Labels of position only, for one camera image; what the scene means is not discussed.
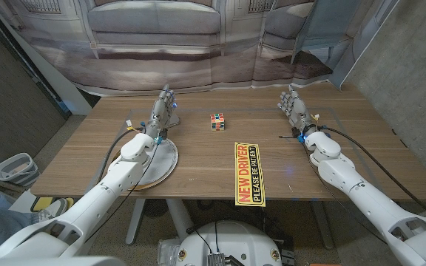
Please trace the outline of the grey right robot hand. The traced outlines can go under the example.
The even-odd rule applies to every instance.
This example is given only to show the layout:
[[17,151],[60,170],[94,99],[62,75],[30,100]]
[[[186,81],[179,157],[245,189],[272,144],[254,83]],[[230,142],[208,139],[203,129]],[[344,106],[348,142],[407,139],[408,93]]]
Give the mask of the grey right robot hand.
[[287,92],[280,94],[280,102],[277,106],[284,112],[292,129],[297,130],[302,136],[307,137],[317,131],[316,118],[291,84],[288,85]]

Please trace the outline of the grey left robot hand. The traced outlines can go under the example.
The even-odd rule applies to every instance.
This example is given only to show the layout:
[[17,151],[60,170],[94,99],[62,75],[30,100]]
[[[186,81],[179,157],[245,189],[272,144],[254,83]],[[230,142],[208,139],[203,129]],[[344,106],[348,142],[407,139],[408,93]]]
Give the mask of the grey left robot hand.
[[180,123],[180,118],[173,113],[177,104],[175,93],[166,84],[154,102],[145,134],[155,139],[158,136],[166,137],[166,130]]

